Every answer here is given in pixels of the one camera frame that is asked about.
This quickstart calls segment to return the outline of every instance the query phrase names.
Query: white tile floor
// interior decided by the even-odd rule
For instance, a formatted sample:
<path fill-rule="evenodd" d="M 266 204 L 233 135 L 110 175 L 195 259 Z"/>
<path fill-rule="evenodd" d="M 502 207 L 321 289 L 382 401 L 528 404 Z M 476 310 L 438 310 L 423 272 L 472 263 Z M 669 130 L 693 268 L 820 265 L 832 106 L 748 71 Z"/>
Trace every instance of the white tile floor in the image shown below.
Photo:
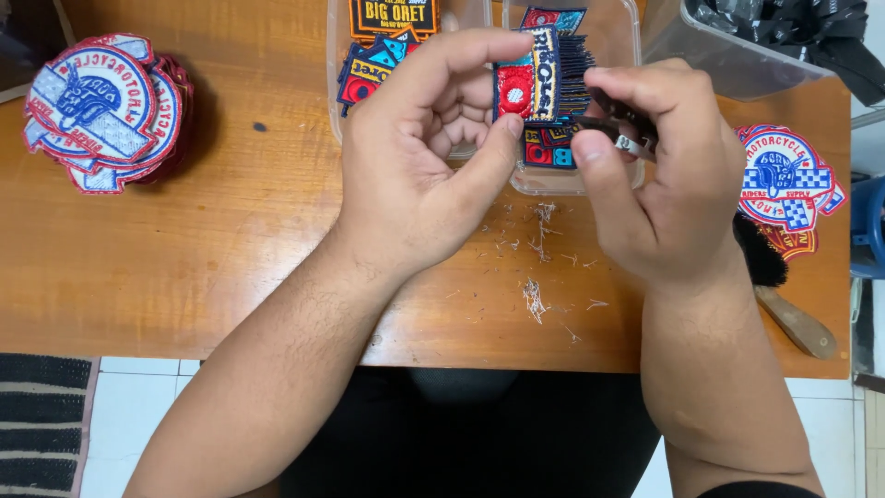
<path fill-rule="evenodd" d="M 120 498 L 150 434 L 196 371 L 194 360 L 103 358 L 82 498 Z M 865 496 L 864 392 L 848 380 L 787 379 L 828 498 Z M 633 498 L 672 498 L 663 442 Z"/>

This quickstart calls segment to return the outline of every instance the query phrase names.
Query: scissors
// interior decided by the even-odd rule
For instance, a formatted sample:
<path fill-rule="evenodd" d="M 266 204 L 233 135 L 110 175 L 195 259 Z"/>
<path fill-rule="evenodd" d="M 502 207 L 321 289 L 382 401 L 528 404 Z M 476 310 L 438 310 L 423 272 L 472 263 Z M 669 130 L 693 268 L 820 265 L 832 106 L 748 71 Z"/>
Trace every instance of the scissors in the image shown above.
<path fill-rule="evenodd" d="M 609 97 L 601 88 L 591 87 L 589 94 L 602 108 L 605 117 L 574 116 L 578 126 L 581 129 L 598 129 L 612 140 L 617 149 L 654 162 L 657 159 L 655 151 L 658 147 L 658 128 L 648 116 L 639 114 L 629 105 Z M 621 135 L 620 126 L 623 124 L 629 124 L 639 132 L 638 142 Z"/>

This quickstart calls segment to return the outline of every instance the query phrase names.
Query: black bristle brush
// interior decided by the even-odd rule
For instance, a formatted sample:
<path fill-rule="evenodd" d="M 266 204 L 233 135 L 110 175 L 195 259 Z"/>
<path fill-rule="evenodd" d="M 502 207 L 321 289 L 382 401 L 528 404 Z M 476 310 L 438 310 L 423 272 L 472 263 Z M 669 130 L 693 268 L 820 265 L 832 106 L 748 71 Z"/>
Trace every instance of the black bristle brush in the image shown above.
<path fill-rule="evenodd" d="M 787 283 L 787 263 L 768 242 L 759 226 L 740 212 L 732 229 L 743 249 L 756 300 L 804 353 L 826 360 L 835 353 L 833 333 L 803 310 L 781 297 L 775 288 Z"/>

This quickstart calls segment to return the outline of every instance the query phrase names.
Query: wooden table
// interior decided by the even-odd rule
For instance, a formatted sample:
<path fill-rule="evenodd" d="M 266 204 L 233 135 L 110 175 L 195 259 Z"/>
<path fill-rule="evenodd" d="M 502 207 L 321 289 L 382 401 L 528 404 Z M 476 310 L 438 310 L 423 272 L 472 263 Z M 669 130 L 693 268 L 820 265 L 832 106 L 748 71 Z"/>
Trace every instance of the wooden table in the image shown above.
<path fill-rule="evenodd" d="M 144 5 L 65 2 L 80 38 L 132 32 L 181 56 L 197 88 L 191 161 L 158 186 L 82 196 L 59 166 L 25 151 L 21 101 L 0 105 L 4 351 L 205 358 L 311 251 L 338 211 L 325 2 Z M 804 135 L 849 184 L 849 92 L 838 80 L 751 105 L 720 104 L 732 125 L 770 121 Z M 267 131 L 255 131 L 254 122 Z M 553 256 L 545 263 L 526 244 L 538 235 L 537 221 L 522 221 L 541 200 L 560 208 L 550 227 L 562 234 L 545 240 Z M 483 224 L 488 232 L 477 230 L 455 257 L 399 292 L 364 363 L 637 371 L 641 289 L 603 256 L 585 198 L 533 198 L 508 186 Z M 820 249 L 791 263 L 782 289 L 833 331 L 835 358 L 803 355 L 765 315 L 788 376 L 848 376 L 848 226 L 847 207 L 820 219 Z M 515 251 L 502 245 L 498 258 L 502 230 L 520 244 Z M 522 297 L 530 277 L 551 307 L 543 324 Z M 591 300 L 609 306 L 587 310 Z"/>

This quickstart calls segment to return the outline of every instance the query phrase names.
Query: striped mat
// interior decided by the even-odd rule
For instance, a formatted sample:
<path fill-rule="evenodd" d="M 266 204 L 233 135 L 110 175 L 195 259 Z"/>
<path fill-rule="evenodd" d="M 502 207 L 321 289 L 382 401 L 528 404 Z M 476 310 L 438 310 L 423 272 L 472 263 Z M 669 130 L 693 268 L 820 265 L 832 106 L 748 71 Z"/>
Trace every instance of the striped mat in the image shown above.
<path fill-rule="evenodd" d="M 0 498 L 78 498 L 98 359 L 0 354 Z"/>

